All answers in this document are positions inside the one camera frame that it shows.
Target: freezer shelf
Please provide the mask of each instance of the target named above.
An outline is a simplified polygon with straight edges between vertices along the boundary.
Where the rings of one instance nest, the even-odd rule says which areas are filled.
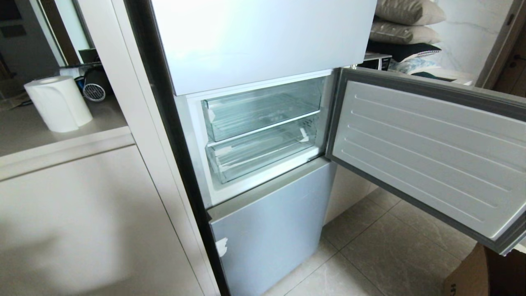
[[[325,77],[203,101],[214,142],[292,119],[320,108]]]
[[[222,184],[312,147],[318,115],[207,147],[208,160]]]

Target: paper towel roll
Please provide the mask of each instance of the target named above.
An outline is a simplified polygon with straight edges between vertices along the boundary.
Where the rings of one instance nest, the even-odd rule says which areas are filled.
[[[24,84],[40,116],[53,132],[70,132],[93,117],[71,76],[57,76]]]

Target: kitchen counter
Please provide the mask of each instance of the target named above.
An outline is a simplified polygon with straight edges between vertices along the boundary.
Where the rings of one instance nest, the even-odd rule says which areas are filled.
[[[135,144],[114,96],[87,102],[93,120],[76,131],[50,131],[34,105],[0,113],[0,181]]]

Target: refrigerator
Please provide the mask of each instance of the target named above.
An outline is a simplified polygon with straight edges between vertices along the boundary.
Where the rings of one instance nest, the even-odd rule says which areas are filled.
[[[230,294],[314,253],[336,165],[500,254],[526,237],[526,99],[356,68],[376,1],[127,5]]]

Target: silver refrigerator door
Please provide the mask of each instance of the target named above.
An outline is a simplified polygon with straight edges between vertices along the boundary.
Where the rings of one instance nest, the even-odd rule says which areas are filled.
[[[359,64],[376,0],[151,0],[177,95]]]
[[[506,254],[526,236],[526,99],[342,70],[327,157]]]
[[[335,172],[319,157],[208,211],[233,296],[261,295],[315,252]]]

